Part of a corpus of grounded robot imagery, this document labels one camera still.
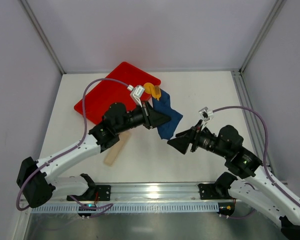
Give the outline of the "orange plastic spoon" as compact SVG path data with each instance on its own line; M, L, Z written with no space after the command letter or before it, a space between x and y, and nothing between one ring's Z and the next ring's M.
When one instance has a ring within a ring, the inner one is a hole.
M144 90L147 94L151 95L151 96L154 96L156 94L155 92L155 86L150 83L150 82L146 82L144 85Z

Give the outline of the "orange plastic fork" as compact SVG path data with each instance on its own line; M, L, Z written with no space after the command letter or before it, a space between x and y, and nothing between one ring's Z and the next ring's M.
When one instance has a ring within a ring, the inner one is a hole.
M160 87L158 85L154 85L151 90L151 94L152 94L153 98L155 98L157 101L159 101L162 96Z

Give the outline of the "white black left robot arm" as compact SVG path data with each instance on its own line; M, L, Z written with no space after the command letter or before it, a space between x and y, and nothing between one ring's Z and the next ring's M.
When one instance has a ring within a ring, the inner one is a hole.
M87 174L76 177L60 175L81 161L110 149L120 140L121 133L138 126L157 128L170 120L170 116L155 110L147 101L132 111L121 102L113 103L101 122L78 142L46 158L24 159L16 179L20 188L17 198L24 196L28 207L34 209L53 197L92 194L95 185Z

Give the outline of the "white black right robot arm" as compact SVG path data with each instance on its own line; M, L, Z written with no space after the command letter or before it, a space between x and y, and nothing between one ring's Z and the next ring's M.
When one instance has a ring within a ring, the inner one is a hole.
M287 239L300 240L300 198L265 171L263 162L243 147L244 139L233 126L224 126L218 134L201 126L199 121L178 133L168 145L182 154L201 148L224 158L227 171L215 181L215 192L248 204L272 220Z

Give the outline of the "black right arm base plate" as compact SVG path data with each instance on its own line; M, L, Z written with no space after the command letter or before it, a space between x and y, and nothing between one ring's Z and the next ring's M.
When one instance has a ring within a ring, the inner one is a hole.
M216 183L199 183L199 196L201 200L230 200L228 189Z

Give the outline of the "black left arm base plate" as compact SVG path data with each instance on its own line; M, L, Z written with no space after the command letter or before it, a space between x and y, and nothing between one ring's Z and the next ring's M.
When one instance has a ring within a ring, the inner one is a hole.
M89 187L82 195L73 195L77 201L110 201L111 200L111 185L96 185Z

